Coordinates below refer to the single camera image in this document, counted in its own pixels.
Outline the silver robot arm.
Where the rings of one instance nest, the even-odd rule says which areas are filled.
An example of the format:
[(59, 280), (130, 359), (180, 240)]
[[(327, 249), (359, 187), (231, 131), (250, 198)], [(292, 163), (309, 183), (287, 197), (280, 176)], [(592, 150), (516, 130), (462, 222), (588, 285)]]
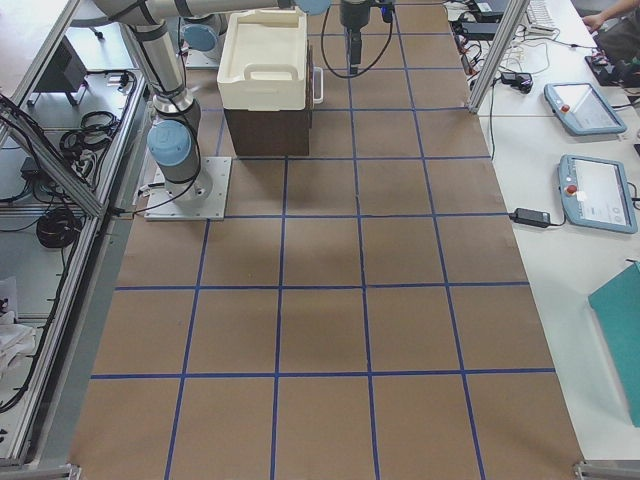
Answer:
[(152, 91), (156, 114), (148, 153), (164, 177), (164, 195), (150, 202), (149, 217), (220, 218), (228, 183), (198, 144), (201, 108), (188, 88), (181, 56), (167, 21), (207, 27), (230, 17), (217, 76), (223, 111), (241, 157), (305, 157), (310, 153), (313, 108), (322, 100), (322, 72), (306, 39), (307, 18), (329, 9), (327, 1), (99, 1), (98, 9), (120, 25), (130, 55)]

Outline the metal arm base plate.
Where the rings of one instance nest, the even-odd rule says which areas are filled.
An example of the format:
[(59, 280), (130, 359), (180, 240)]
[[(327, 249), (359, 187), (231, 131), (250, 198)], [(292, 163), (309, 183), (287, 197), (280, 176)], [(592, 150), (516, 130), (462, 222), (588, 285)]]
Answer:
[(232, 157), (203, 157), (201, 171), (189, 190), (178, 197), (188, 184), (166, 185), (159, 167), (153, 181), (160, 187), (150, 191), (144, 217), (148, 220), (214, 220), (225, 217)]

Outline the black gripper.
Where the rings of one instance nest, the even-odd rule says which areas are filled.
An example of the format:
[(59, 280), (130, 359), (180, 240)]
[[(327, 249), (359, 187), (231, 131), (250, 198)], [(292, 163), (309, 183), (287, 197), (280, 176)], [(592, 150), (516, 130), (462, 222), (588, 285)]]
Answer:
[(361, 30), (370, 21), (371, 2), (369, 0), (342, 0), (340, 2), (340, 22), (347, 30), (349, 74), (357, 75), (361, 65)]

